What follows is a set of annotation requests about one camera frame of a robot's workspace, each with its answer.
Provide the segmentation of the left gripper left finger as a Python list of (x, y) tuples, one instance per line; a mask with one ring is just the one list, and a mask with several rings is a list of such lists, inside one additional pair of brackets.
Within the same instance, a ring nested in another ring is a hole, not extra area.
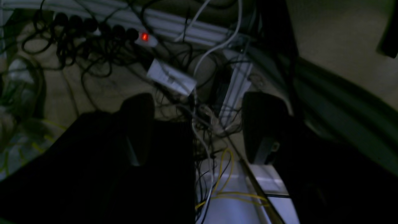
[(155, 101), (126, 99), (119, 111), (81, 115), (51, 147), (1, 181), (1, 221), (102, 223), (120, 179), (146, 163)]

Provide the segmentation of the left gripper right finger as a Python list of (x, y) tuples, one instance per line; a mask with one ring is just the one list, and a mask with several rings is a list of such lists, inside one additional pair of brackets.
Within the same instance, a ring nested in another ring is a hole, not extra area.
[(326, 140), (285, 102), (247, 92), (243, 138), (250, 164), (271, 164), (301, 224), (396, 224), (397, 177), (352, 146)]

